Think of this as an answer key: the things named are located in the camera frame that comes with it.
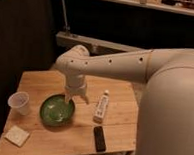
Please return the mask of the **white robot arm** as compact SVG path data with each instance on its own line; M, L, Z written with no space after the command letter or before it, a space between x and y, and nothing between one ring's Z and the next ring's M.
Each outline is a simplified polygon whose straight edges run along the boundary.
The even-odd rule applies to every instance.
M76 45L55 64L65 75L68 98L85 91L88 75L144 82L136 155L194 155L194 49L144 49L91 57L85 46Z

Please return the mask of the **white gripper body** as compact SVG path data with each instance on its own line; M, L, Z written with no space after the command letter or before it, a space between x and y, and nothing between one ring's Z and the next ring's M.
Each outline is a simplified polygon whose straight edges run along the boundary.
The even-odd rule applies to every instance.
M68 75L65 77L65 93L67 96L84 96L87 92L85 75Z

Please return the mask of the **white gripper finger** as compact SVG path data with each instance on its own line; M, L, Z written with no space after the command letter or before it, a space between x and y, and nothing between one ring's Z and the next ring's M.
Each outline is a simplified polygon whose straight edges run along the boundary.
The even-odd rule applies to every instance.
M86 104L89 104L89 98L87 95L83 95L83 99L85 100Z
M70 94L65 94L65 103L69 104L70 100L71 100L71 95Z

